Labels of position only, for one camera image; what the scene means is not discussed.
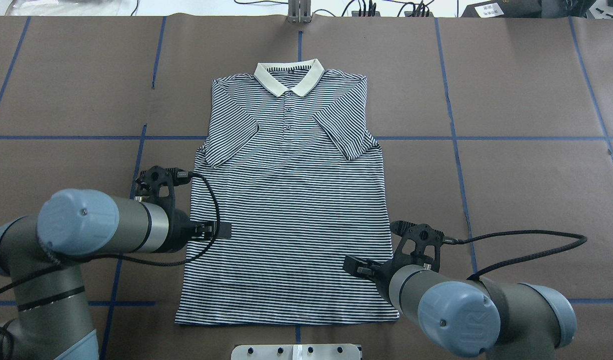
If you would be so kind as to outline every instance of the striped shirt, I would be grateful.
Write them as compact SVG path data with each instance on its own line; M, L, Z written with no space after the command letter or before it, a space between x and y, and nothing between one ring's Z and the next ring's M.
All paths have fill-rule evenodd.
M391 259L382 149L366 128L367 80L318 60L258 64L213 81L195 171L231 239L184 271L175 321L192 325L359 324L398 312L345 255ZM191 219L215 219L194 180ZM187 258L205 243L187 246Z

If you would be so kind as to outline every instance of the robotic arm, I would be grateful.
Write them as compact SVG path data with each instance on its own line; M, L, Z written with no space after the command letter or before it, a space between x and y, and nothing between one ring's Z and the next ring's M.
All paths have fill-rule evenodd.
M39 215L0 227L0 275L11 277L18 308L18 318L0 327L0 359L99 358L80 263L123 258L109 253L172 253L189 241L230 237L219 215L190 221L176 209L174 187L194 175L159 166L143 171L135 180L137 201L65 189ZM160 196L162 187L167 196Z
M347 255L343 268L373 281L382 298L438 346L465 358L486 353L489 360L554 360L556 349L573 340L576 314L560 292L526 283L498 284L483 276L453 280L437 271L441 245L458 240L426 224L396 221L391 230L402 237L393 259L379 263ZM558 233L563 234L579 239L567 248L586 241ZM409 241L415 249L404 253ZM425 255L429 246L434 257Z

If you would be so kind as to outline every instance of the white label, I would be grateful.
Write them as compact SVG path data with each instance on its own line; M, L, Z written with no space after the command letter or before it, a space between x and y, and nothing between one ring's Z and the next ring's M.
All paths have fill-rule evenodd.
M494 16L501 16L505 14L497 2L476 6L475 11L480 18L493 18Z

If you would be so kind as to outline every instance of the metal bracket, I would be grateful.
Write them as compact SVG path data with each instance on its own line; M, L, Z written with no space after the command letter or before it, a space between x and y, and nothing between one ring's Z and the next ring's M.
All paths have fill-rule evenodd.
M288 18L293 24L311 23L311 0L288 0Z

